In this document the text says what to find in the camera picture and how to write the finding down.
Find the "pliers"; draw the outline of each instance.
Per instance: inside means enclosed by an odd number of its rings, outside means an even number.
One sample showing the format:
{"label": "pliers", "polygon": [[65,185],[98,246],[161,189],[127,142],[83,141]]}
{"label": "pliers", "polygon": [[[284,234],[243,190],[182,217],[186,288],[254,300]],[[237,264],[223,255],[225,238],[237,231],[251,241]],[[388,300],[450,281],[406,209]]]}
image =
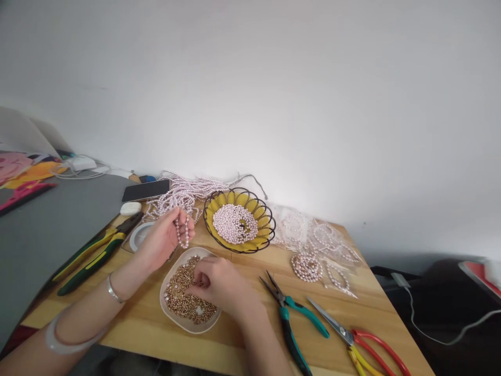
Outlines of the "pliers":
{"label": "pliers", "polygon": [[78,286],[94,274],[101,266],[103,266],[113,255],[115,249],[122,244],[127,234],[141,221],[143,213],[140,211],[130,218],[126,219],[121,225],[116,228],[106,230],[102,237],[92,239],[89,243],[80,248],[75,255],[64,264],[55,277],[52,278],[52,283],[57,283],[68,276],[76,267],[92,252],[100,246],[108,243],[106,248],[97,255],[90,263],[83,267],[75,274],[57,294],[63,296],[73,292]]}
{"label": "pliers", "polygon": [[289,352],[291,353],[292,358],[299,367],[301,373],[304,376],[312,376],[312,372],[309,369],[308,363],[306,363],[306,360],[304,360],[303,355],[301,354],[301,351],[297,346],[294,335],[292,334],[291,324],[289,322],[289,310],[287,309],[287,306],[305,315],[325,338],[329,338],[329,332],[327,331],[327,329],[325,329],[325,326],[317,318],[317,316],[313,314],[312,311],[310,311],[303,305],[296,303],[290,296],[284,296],[277,283],[271,276],[270,272],[266,271],[266,273],[268,273],[268,277],[270,277],[270,281],[275,289],[272,289],[264,279],[262,279],[261,277],[259,278],[261,278],[265,286],[268,288],[268,290],[270,290],[270,293],[275,297],[275,299],[278,301],[278,304],[280,305],[280,322],[282,323],[283,338],[285,339],[285,343],[287,344],[287,349],[289,349]]}

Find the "yellow bowl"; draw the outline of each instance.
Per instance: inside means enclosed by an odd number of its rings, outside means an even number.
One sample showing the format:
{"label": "yellow bowl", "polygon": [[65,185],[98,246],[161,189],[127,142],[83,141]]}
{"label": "yellow bowl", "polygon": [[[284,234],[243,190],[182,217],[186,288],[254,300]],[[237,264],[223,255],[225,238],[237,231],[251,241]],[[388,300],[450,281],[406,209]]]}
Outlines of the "yellow bowl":
{"label": "yellow bowl", "polygon": [[[253,240],[243,244],[231,244],[219,236],[214,228],[214,214],[226,204],[241,205],[247,209],[257,221],[258,232]],[[212,193],[204,206],[204,222],[209,234],[224,248],[237,253],[255,253],[270,245],[275,237],[275,220],[265,202],[245,188],[233,188],[228,192]]]}

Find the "white bowl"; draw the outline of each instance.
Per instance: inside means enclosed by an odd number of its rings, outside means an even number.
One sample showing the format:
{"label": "white bowl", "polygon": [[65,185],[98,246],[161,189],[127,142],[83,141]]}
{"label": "white bowl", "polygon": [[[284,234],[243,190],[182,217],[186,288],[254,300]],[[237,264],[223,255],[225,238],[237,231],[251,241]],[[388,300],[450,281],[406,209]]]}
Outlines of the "white bowl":
{"label": "white bowl", "polygon": [[160,287],[160,306],[162,307],[163,313],[165,313],[169,319],[174,321],[178,326],[183,328],[185,331],[192,334],[202,334],[205,333],[207,330],[211,329],[219,319],[219,315],[221,314],[221,310],[219,308],[209,321],[202,324],[195,324],[192,320],[182,318],[176,315],[174,312],[172,312],[167,307],[167,303],[165,302],[165,298],[163,297],[165,290],[167,290],[167,284],[171,280],[172,276],[176,273],[177,268],[180,265],[187,263],[188,259],[192,256],[200,256],[201,259],[203,259],[204,257],[217,257],[212,252],[209,252],[205,248],[201,247],[193,247],[186,250],[177,259],[176,263],[172,266],[171,270],[167,273],[165,279],[162,282],[162,286]]}

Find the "silver bangle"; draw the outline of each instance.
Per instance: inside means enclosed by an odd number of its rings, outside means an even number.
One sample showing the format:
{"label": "silver bangle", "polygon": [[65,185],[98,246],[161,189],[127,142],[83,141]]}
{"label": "silver bangle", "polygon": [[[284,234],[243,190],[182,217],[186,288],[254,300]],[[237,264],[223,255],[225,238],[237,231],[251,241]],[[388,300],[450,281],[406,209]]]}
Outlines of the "silver bangle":
{"label": "silver bangle", "polygon": [[62,310],[55,318],[54,320],[51,321],[49,326],[47,327],[45,331],[45,343],[47,344],[48,348],[55,352],[56,354],[59,355],[69,355],[69,354],[75,354],[79,353],[82,350],[85,350],[86,348],[89,348],[93,344],[95,344],[97,341],[101,339],[101,337],[106,333],[106,330],[108,327],[105,327],[97,336],[94,338],[91,338],[87,342],[84,342],[79,345],[65,345],[56,338],[56,325],[57,321],[59,321],[59,317],[63,314],[64,311],[68,309],[65,308]]}
{"label": "silver bangle", "polygon": [[113,287],[111,287],[111,275],[112,272],[108,274],[108,278],[106,279],[106,283],[108,284],[108,292],[110,295],[115,298],[120,304],[126,302],[126,300],[121,299],[116,293],[115,290],[113,290]]}

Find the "red-handled scissors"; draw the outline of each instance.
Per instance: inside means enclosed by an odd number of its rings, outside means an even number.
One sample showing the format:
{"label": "red-handled scissors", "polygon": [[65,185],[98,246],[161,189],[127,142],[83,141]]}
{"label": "red-handled scissors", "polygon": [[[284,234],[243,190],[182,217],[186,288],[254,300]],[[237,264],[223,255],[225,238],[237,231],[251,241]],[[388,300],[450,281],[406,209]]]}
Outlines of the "red-handled scissors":
{"label": "red-handled scissors", "polygon": [[391,355],[395,363],[402,371],[403,376],[411,376],[411,373],[399,358],[399,356],[393,351],[393,349],[388,346],[386,342],[384,342],[379,337],[376,337],[374,334],[362,331],[362,330],[347,330],[344,326],[334,320],[325,310],[322,309],[317,303],[308,298],[309,302],[313,304],[313,306],[320,312],[320,314],[324,317],[325,320],[336,330],[336,332],[344,339],[344,341],[348,345],[348,354],[350,355],[353,364],[356,367],[356,370],[359,372],[360,376],[366,376],[364,368],[369,371],[374,376],[384,376],[381,372],[372,367],[359,353],[356,349],[355,344],[362,346],[366,349],[369,354],[376,359],[376,361],[381,365],[381,367],[386,371],[388,376],[395,376],[395,373],[388,367],[388,365],[383,361],[383,359],[378,355],[374,349],[363,340],[363,338],[369,338],[373,341],[379,343],[383,349],[386,350],[387,353]]}

